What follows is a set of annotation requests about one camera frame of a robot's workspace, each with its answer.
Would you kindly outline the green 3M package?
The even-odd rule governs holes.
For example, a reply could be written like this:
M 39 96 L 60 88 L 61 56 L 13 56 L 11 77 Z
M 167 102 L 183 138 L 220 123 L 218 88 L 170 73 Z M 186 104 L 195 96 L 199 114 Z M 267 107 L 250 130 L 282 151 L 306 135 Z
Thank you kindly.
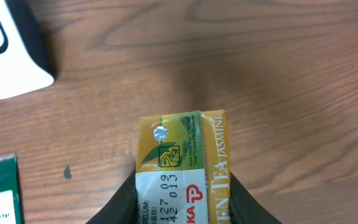
M 17 157 L 0 157 L 0 224 L 23 224 Z

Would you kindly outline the green yellow juice carton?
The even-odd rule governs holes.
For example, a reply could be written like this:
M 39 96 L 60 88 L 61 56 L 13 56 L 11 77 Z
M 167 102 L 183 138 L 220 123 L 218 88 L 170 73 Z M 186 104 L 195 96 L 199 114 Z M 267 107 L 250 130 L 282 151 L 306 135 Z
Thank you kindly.
M 142 117 L 135 169 L 140 224 L 231 222 L 226 111 Z

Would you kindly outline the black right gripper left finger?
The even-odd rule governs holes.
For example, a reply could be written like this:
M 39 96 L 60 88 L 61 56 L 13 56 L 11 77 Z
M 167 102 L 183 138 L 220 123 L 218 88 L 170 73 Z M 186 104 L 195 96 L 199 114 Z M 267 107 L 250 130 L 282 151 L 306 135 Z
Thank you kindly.
M 136 224 L 137 191 L 135 171 L 118 188 L 107 204 L 86 224 Z

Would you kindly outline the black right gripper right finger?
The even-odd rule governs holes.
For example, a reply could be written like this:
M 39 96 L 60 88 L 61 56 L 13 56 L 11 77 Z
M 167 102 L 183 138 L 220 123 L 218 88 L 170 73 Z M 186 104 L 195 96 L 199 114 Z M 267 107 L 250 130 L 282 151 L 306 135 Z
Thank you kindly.
M 229 211 L 232 224 L 282 224 L 231 173 Z

